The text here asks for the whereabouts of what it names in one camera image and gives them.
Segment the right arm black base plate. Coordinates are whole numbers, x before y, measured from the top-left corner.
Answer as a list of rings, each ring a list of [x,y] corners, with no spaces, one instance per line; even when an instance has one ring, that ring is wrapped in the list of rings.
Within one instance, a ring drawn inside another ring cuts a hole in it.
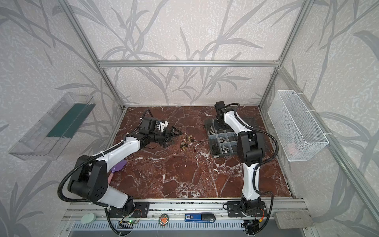
[[[263,201],[260,202],[259,208],[253,209],[251,213],[247,213],[247,211],[243,212],[242,207],[243,205],[240,201],[228,201],[223,204],[223,209],[227,211],[228,217],[231,218],[262,218],[268,216],[268,209]]]

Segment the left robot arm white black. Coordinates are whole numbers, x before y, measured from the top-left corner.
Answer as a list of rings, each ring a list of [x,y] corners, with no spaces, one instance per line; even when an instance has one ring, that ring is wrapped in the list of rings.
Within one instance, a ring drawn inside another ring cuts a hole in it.
[[[57,195],[64,202],[88,201],[102,207],[132,212],[135,209],[133,197],[111,187],[109,173],[126,157],[150,143],[166,148],[172,138],[182,134],[176,127],[169,127],[165,120],[143,118],[138,128],[116,145],[92,156],[79,157],[75,167],[60,182]]]

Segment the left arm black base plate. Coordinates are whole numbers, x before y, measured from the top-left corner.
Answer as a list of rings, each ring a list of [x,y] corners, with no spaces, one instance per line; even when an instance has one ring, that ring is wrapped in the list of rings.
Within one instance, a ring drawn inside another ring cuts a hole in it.
[[[134,202],[133,208],[119,209],[111,207],[109,210],[110,218],[121,218],[121,217],[132,217],[132,218],[147,218],[150,202],[148,201],[137,201]]]

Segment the grey compartment organizer box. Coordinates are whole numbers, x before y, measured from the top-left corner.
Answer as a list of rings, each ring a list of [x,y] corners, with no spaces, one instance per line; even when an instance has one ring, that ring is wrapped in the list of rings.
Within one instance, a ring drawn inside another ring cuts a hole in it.
[[[207,119],[204,128],[208,134],[208,143],[213,158],[237,155],[237,134],[229,127],[220,129],[215,118]]]

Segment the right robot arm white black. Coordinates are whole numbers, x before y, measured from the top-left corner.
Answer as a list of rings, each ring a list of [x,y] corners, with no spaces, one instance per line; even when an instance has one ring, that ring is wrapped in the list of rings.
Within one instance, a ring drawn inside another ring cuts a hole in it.
[[[245,122],[238,114],[238,103],[226,105],[223,101],[216,102],[216,120],[221,128],[230,127],[237,135],[237,155],[243,167],[243,188],[241,197],[241,209],[244,213],[260,207],[261,196],[270,195],[272,191],[259,190],[260,168],[271,162],[278,154],[278,142],[269,133],[254,128]],[[275,144],[274,154],[267,160],[265,152],[264,136],[271,138]]]

